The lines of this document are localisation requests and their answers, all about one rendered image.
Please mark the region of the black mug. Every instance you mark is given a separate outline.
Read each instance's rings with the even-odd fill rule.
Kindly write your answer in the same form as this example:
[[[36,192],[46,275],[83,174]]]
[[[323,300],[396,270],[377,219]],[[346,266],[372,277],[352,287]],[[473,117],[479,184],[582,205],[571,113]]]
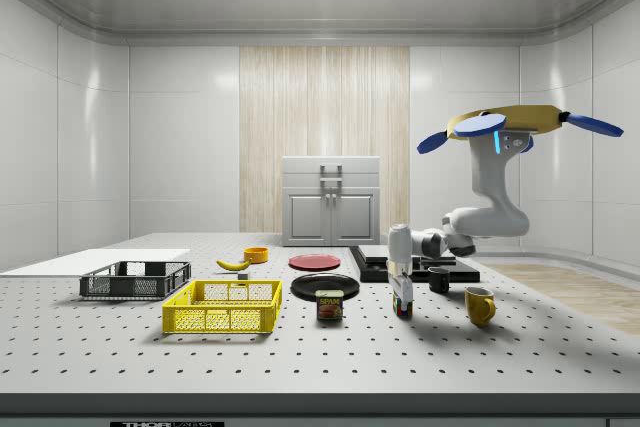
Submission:
[[[443,267],[429,267],[428,281],[432,292],[446,294],[450,289],[450,272]]]

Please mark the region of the dark grey basket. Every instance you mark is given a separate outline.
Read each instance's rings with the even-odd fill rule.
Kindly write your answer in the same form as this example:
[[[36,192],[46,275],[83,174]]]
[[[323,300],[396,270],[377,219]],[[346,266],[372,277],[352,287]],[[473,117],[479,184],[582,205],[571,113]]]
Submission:
[[[191,277],[189,262],[119,261],[80,278],[80,295],[102,299],[163,299]]]

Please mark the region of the red plate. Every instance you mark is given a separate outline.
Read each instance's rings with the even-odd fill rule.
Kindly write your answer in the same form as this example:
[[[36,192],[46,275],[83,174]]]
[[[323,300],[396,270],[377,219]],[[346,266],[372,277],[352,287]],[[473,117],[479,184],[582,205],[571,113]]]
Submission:
[[[301,271],[329,271],[340,265],[338,257],[328,254],[303,254],[289,259],[289,266]]]

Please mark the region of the drone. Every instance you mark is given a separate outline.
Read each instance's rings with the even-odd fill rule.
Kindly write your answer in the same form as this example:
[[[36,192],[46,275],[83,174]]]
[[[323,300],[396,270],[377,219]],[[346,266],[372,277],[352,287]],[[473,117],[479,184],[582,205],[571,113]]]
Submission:
[[[618,126],[561,111],[553,105],[513,105],[474,111],[454,117],[448,121],[445,131],[427,137],[417,146],[417,151],[425,154],[439,148],[450,138],[460,140],[492,134],[504,129],[532,131],[534,135],[543,134],[560,128],[564,123],[612,137],[620,137],[624,133]],[[496,152],[499,152],[498,134],[496,133],[494,137]]]

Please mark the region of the yellow mug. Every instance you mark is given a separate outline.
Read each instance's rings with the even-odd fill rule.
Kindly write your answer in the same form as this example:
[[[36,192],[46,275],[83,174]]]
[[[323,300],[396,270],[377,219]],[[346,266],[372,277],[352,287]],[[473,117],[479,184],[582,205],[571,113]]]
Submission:
[[[482,287],[467,287],[464,297],[470,322],[477,326],[488,325],[496,313],[494,293]]]

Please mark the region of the flat-sided can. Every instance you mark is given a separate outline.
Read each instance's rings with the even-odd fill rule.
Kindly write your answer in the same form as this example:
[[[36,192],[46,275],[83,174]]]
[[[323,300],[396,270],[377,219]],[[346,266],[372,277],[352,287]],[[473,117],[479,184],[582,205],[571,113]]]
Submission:
[[[343,318],[344,292],[342,290],[317,290],[315,299],[318,320],[341,320]]]

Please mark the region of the yellow basket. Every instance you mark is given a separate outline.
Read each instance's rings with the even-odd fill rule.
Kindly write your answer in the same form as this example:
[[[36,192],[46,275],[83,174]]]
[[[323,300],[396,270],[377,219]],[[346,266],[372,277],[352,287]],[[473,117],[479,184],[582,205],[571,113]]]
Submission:
[[[194,280],[162,305],[165,333],[270,333],[280,280]]]

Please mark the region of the black plate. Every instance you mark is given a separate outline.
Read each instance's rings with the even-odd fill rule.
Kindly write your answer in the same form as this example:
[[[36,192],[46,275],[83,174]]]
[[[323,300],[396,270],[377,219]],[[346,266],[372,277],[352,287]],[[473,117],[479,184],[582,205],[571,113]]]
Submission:
[[[291,283],[291,292],[298,298],[314,301],[318,290],[341,290],[344,299],[355,297],[359,293],[360,284],[353,278],[330,273],[314,273],[297,277]]]

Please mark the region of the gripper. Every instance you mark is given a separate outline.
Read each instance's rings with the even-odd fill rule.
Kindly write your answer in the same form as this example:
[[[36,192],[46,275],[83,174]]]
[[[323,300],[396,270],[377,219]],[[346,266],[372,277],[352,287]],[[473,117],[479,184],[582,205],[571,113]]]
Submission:
[[[406,273],[391,276],[391,286],[394,295],[402,304],[409,304],[413,301],[413,283]]]

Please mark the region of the white cabinet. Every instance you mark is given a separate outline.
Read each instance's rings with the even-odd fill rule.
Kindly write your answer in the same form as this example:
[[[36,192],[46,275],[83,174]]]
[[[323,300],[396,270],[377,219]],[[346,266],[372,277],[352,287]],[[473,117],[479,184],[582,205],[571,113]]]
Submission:
[[[284,156],[282,243],[377,244],[379,161],[378,156]]]

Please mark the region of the white board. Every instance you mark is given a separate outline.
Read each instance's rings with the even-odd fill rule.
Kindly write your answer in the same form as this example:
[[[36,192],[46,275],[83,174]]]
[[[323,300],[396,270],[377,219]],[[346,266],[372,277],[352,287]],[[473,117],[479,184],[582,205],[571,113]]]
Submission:
[[[188,249],[89,249],[0,273],[5,277],[78,277],[118,261],[170,261]]]

